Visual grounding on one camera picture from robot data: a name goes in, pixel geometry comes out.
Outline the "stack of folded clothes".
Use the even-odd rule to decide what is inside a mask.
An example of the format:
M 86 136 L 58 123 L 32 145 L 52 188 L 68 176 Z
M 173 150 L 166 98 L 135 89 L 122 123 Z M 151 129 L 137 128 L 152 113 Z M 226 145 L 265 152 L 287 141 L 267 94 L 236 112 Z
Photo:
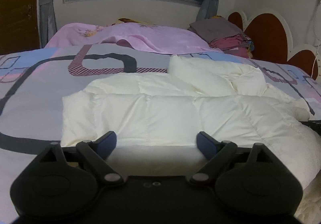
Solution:
M 196 33 L 211 48 L 218 48 L 226 54 L 252 58 L 252 40 L 235 24 L 221 16 L 214 16 L 191 23 L 189 31 Z

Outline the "white padded down jacket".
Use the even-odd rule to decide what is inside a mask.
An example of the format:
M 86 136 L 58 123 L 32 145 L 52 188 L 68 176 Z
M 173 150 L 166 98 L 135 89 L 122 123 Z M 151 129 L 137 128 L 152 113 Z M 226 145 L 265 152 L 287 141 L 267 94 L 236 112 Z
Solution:
M 307 187 L 320 171 L 320 137 L 304 126 L 311 117 L 259 68 L 174 55 L 165 73 L 118 73 L 65 96 L 61 145 L 113 131 L 117 171 L 185 175 L 204 160 L 196 148 L 204 131 L 239 147 L 265 144 Z

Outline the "patterned grey blue bedsheet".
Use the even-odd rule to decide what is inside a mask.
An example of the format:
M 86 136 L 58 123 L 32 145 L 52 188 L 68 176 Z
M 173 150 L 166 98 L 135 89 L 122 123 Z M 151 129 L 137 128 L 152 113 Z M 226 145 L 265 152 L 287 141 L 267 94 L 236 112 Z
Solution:
M 181 56 L 260 68 L 267 83 L 293 98 L 304 98 L 315 119 L 320 120 L 320 86 L 295 66 L 216 51 Z M 14 179 L 48 144 L 61 139 L 64 96 L 84 89 L 95 79 L 123 72 L 124 68 L 134 72 L 166 72 L 169 59 L 169 55 L 113 44 L 47 48 L 1 56 L 1 223 L 11 223 L 17 217 L 9 195 Z M 185 175 L 183 170 L 192 170 L 192 162 L 202 158 L 200 152 L 190 147 L 180 151 L 177 147 L 142 147 L 142 150 L 118 147 L 107 162 L 122 175 Z M 315 178 L 304 189 L 296 213 L 303 223 L 320 221 L 320 171 L 312 176 Z

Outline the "pink blanket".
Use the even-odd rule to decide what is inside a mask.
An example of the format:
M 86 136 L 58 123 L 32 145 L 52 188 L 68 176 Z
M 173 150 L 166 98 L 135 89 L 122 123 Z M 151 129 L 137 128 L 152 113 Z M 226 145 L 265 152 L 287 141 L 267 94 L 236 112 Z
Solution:
M 160 54 L 193 54 L 218 52 L 195 33 L 160 25 L 121 23 L 108 27 L 84 23 L 70 23 L 59 29 L 46 48 L 118 44 L 135 50 Z

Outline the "red heart-shaped headboard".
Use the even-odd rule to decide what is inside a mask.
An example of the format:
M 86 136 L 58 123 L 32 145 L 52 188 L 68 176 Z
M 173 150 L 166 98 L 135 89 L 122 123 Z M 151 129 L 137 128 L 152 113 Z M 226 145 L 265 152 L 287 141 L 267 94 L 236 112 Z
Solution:
M 262 9 L 250 18 L 241 10 L 232 10 L 227 20 L 252 40 L 255 60 L 296 66 L 320 82 L 320 45 L 294 45 L 288 23 L 275 10 Z

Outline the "brown wooden door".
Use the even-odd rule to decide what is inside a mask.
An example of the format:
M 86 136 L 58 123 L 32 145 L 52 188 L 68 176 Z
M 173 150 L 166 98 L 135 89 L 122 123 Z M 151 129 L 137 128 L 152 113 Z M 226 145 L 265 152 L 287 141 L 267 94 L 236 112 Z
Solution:
M 39 48 L 37 0 L 1 0 L 1 55 Z

